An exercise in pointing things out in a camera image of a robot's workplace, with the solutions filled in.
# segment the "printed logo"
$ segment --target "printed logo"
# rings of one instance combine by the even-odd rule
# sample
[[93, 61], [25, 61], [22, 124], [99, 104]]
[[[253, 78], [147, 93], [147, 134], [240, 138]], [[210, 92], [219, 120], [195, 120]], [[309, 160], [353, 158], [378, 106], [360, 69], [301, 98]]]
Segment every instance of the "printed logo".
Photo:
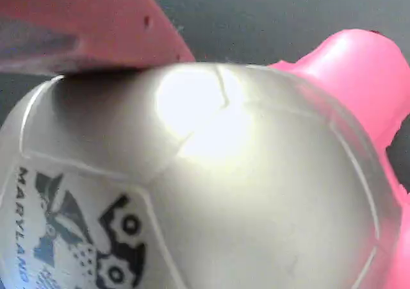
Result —
[[34, 257], [44, 263], [37, 276], [37, 287], [60, 288], [48, 267], [65, 269], [58, 266], [55, 253], [57, 247], [66, 247], [76, 269], [81, 271], [81, 275], [74, 277], [83, 277], [88, 288], [136, 288], [144, 271], [146, 245], [141, 239], [142, 223], [135, 214], [132, 199], [126, 194], [119, 195], [99, 216], [97, 221], [111, 245], [110, 251], [104, 252], [90, 236], [76, 198], [69, 190], [60, 189], [62, 181], [63, 174], [52, 178], [37, 172], [35, 178], [46, 222], [45, 233], [33, 249]]

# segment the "pink plastic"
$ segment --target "pink plastic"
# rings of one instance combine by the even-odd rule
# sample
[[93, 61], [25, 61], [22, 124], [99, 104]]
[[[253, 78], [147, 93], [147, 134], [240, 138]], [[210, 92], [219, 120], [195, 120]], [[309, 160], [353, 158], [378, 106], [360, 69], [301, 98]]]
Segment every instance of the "pink plastic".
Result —
[[386, 155], [410, 113], [410, 68], [390, 39], [360, 29], [341, 31], [297, 63], [271, 67], [310, 80], [343, 103], [367, 131], [403, 209], [402, 227], [386, 289], [410, 288], [410, 197]]
[[[26, 55], [3, 51], [0, 70], [61, 74], [89, 69], [148, 68], [194, 61], [179, 33], [154, 0], [0, 0], [2, 19], [73, 36], [76, 43], [55, 53], [34, 55], [21, 44], [26, 31], [2, 34], [0, 48], [28, 47]], [[35, 40], [43, 37], [35, 35]], [[45, 40], [51, 45], [45, 34]]]

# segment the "soccer ball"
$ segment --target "soccer ball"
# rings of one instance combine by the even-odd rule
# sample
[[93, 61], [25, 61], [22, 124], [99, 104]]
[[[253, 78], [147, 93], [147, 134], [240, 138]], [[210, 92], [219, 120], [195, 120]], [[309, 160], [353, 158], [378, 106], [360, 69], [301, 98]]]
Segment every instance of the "soccer ball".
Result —
[[378, 288], [400, 226], [355, 118], [267, 67], [55, 78], [0, 156], [6, 289]]

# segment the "ball panel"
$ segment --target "ball panel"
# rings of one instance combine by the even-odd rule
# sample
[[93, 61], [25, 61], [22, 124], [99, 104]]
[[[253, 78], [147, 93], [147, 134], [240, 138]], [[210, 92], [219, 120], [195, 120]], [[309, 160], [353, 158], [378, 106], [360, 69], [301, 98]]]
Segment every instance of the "ball panel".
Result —
[[37, 106], [26, 152], [143, 183], [223, 105], [212, 65], [67, 77]]
[[150, 187], [195, 288], [348, 288], [375, 244], [363, 186], [330, 129], [260, 104], [222, 110]]

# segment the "gray surface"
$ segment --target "gray surface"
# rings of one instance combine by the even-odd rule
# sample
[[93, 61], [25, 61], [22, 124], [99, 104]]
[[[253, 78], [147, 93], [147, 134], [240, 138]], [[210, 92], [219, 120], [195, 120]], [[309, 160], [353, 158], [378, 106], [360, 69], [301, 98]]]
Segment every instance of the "gray surface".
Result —
[[21, 74], [0, 75], [0, 125], [10, 110], [29, 90], [36, 87], [45, 77]]
[[345, 28], [376, 29], [409, 58], [409, 0], [158, 0], [200, 60], [296, 60]]

